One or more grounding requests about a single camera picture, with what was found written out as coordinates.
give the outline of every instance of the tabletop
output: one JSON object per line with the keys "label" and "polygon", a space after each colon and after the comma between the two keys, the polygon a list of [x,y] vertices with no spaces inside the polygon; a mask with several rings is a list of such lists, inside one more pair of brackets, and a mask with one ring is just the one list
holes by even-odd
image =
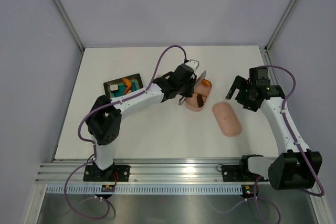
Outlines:
{"label": "tabletop", "polygon": [[[236,75],[248,78],[249,68],[263,65],[258,46],[184,47],[188,59],[200,63],[197,75],[206,70],[213,87],[204,109],[194,112],[178,106],[180,96],[144,108],[121,122],[113,144],[114,158],[223,158],[246,154],[278,156],[275,138],[268,121],[259,110],[243,109],[225,96]],[[139,73],[144,86],[153,74],[165,47],[87,48],[83,55],[70,100],[55,159],[84,159],[93,153],[92,144],[81,141],[77,128],[97,97],[104,94],[103,83]],[[183,63],[178,48],[163,57],[158,75],[174,71]],[[224,136],[212,113],[219,102],[228,102],[242,125],[238,136]],[[90,138],[87,126],[82,135]]]}

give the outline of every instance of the reflective metal surface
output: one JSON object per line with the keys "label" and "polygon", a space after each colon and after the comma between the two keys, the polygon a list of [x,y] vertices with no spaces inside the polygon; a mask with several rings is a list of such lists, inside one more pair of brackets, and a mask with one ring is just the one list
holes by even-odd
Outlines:
{"label": "reflective metal surface", "polygon": [[[280,209],[282,222],[318,223],[309,197],[298,190],[274,191],[269,185],[260,186],[260,196],[273,201]],[[70,195],[75,206],[85,195]],[[73,212],[64,196],[46,194],[38,223],[146,223],[146,224],[212,224],[212,223],[263,223],[258,216],[254,202],[245,202],[229,214],[220,210],[229,210],[242,198],[236,195],[113,195],[110,202],[115,208],[109,216],[101,221],[82,218]],[[260,202],[259,206],[265,218],[276,223],[277,213],[272,206]],[[98,200],[88,201],[77,207],[86,215],[103,215],[106,206]]]}

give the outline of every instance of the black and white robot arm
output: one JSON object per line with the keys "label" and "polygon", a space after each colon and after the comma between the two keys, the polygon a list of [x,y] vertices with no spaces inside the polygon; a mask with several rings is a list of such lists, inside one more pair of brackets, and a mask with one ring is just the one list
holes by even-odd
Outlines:
{"label": "black and white robot arm", "polygon": [[[242,159],[245,160],[246,166],[243,169],[269,179],[275,190],[312,188],[315,179],[297,144],[302,147],[316,174],[321,167],[322,157],[319,152],[309,150],[286,104],[285,109],[282,110],[285,95],[280,86],[271,85],[268,69],[266,67],[251,68],[248,80],[237,76],[226,99],[231,99],[236,89],[239,89],[236,100],[244,106],[244,109],[252,111],[261,109],[272,129],[279,152],[279,157],[275,161],[258,155],[243,156]],[[288,123],[298,140],[297,143],[285,124],[283,113],[286,114]]]}
{"label": "black and white robot arm", "polygon": [[118,137],[120,123],[128,115],[149,105],[175,98],[178,94],[191,97],[197,76],[199,62],[189,60],[179,65],[174,72],[168,72],[153,80],[150,87],[136,90],[130,94],[108,99],[105,95],[97,98],[92,110],[106,104],[115,103],[102,109],[86,120],[92,140],[95,142],[95,164],[100,170],[113,165],[112,142]]}

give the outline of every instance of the vent grille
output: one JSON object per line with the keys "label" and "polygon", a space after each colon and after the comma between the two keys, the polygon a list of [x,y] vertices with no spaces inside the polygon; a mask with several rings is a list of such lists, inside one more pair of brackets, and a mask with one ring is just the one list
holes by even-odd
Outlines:
{"label": "vent grille", "polygon": [[[64,185],[50,184],[47,193],[62,194]],[[68,185],[68,194],[128,195],[241,195],[239,185],[117,185],[114,192],[101,191],[101,185]]]}

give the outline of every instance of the gray wall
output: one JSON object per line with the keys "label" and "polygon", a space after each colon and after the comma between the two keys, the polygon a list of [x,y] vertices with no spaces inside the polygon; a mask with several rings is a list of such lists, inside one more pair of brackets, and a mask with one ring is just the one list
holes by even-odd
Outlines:
{"label": "gray wall", "polygon": [[86,47],[265,45],[289,0],[61,0]]}
{"label": "gray wall", "polygon": [[50,160],[81,55],[50,0],[0,0],[1,223]]}
{"label": "gray wall", "polygon": [[[332,210],[336,205],[335,42],[336,0],[300,0],[270,52],[274,64],[288,68],[297,78],[288,105],[305,141],[322,154],[319,177]],[[280,82],[290,89],[291,80],[282,74]]]}

